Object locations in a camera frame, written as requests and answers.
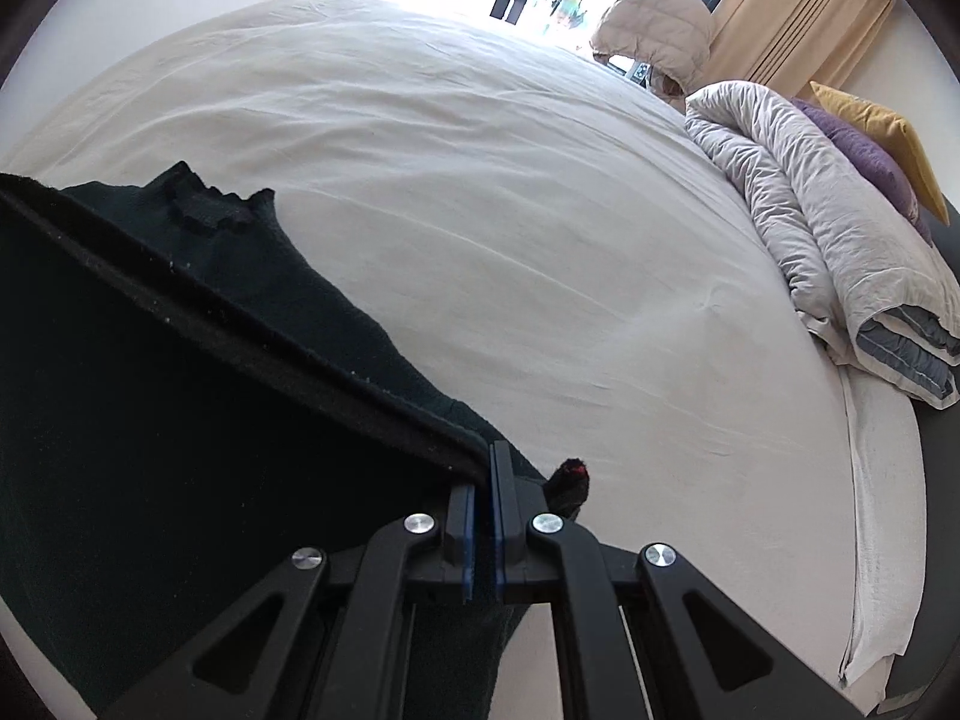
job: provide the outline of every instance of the folded comforter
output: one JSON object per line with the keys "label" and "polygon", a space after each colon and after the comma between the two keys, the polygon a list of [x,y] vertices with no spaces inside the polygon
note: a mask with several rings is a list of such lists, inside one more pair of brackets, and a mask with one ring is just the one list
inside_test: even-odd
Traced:
{"label": "folded comforter", "polygon": [[739,189],[834,362],[935,408],[955,403],[960,287],[936,248],[776,92],[724,81],[686,104],[690,137]]}

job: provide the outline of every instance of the curtain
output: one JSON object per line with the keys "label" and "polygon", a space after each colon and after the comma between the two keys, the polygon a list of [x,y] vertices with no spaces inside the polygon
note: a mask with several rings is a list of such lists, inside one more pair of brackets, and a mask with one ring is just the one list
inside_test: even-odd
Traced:
{"label": "curtain", "polygon": [[746,79],[785,97],[809,81],[839,86],[874,42],[894,0],[721,0],[704,83]]}

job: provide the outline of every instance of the yellow pillow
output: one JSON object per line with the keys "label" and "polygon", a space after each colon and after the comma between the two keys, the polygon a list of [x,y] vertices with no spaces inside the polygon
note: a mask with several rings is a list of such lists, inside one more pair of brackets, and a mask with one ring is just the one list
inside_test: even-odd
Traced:
{"label": "yellow pillow", "polygon": [[920,205],[942,223],[950,223],[947,201],[913,124],[896,111],[870,100],[861,100],[816,81],[810,81],[810,86],[824,110],[852,124],[896,160],[910,180]]}

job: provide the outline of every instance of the triangular cutout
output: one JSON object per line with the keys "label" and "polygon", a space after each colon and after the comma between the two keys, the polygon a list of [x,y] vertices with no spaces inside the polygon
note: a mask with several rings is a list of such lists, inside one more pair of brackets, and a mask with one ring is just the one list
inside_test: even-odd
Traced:
{"label": "triangular cutout", "polygon": [[683,605],[704,645],[720,688],[729,693],[773,671],[773,659],[701,594],[688,592],[683,596]]}
{"label": "triangular cutout", "polygon": [[243,622],[197,659],[193,664],[194,676],[227,693],[245,693],[282,608],[281,595],[272,595],[258,605]]}

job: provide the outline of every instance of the purple pillow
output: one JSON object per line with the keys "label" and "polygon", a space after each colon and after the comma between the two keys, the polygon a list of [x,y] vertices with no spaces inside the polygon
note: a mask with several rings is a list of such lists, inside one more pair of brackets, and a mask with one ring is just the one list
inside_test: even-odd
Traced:
{"label": "purple pillow", "polygon": [[899,214],[911,223],[928,244],[933,246],[930,228],[920,216],[920,204],[910,181],[894,158],[877,146],[852,124],[847,124],[829,111],[804,100],[791,100],[803,114],[817,125],[830,141],[856,167],[856,171],[880,190]]}

